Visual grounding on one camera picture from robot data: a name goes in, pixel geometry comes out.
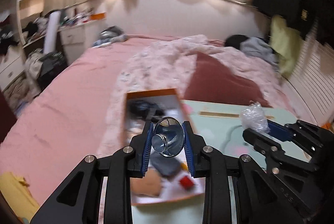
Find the yellow cloth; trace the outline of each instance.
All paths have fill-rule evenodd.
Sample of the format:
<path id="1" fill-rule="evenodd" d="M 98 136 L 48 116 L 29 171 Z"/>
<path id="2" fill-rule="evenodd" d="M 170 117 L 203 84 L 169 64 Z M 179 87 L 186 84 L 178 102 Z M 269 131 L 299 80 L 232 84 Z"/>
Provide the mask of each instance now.
<path id="1" fill-rule="evenodd" d="M 31 221 L 39 209 L 38 203 L 31 196 L 29 184 L 23 177 L 17 177 L 11 172 L 0 176 L 0 191 L 16 216 Z"/>
<path id="2" fill-rule="evenodd" d="M 299 58 L 304 41 L 300 32 L 287 27 L 285 19 L 276 15 L 272 18 L 269 45 L 279 54 L 280 74 L 289 78 Z"/>

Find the white rolled paper tube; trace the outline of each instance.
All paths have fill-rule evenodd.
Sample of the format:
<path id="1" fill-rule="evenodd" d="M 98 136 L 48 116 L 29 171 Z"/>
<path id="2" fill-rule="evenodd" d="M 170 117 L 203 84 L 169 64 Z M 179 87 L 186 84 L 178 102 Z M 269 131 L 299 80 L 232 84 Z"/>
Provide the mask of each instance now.
<path id="1" fill-rule="evenodd" d="M 57 39 L 57 32 L 60 18 L 61 18 L 60 11 L 55 11 L 50 14 L 44 41 L 43 54 L 48 54 L 56 49 L 56 39 Z"/>

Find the table surface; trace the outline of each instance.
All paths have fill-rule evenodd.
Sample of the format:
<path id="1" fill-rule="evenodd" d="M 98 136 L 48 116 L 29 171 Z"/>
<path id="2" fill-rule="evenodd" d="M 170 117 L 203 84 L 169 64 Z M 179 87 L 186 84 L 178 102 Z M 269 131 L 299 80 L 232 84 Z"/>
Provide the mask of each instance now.
<path id="1" fill-rule="evenodd" d="M 249 154 L 263 168 L 265 157 L 253 150 L 251 145 L 242 138 L 243 128 L 237 115 L 245 110 L 246 106 L 229 104 L 217 104 L 196 101 L 183 101 L 189 109 L 193 131 L 204 137 L 207 145 L 211 145 L 226 155 L 239 157 L 241 154 Z M 266 116 L 281 125 L 295 123 L 296 118 L 290 112 L 283 109 L 263 108 Z M 201 116 L 201 111 L 232 114 L 231 117 L 207 117 Z M 292 142 L 280 142 L 287 155 L 307 161 L 303 151 Z M 204 195 L 175 203 L 162 203 L 132 207 L 133 223 L 202 223 L 204 209 Z"/>

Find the gray clothing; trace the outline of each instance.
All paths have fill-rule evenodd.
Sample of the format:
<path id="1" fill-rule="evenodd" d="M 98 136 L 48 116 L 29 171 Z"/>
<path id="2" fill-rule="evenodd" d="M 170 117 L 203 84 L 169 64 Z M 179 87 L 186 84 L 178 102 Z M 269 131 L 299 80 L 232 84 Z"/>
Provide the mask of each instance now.
<path id="1" fill-rule="evenodd" d="M 272 48 L 259 38 L 249 38 L 240 44 L 240 50 L 246 56 L 254 56 L 263 59 L 273 66 L 274 71 L 279 72 L 278 60 Z"/>

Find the clear plastic bag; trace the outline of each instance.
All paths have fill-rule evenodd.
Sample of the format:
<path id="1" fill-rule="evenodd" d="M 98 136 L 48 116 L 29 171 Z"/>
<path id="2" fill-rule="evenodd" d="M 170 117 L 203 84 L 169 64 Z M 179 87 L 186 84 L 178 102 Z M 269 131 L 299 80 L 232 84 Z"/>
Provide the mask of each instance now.
<path id="1" fill-rule="evenodd" d="M 267 118 L 259 102 L 242 111 L 239 118 L 244 129 L 251 128 L 261 134 L 266 134 L 270 131 Z"/>

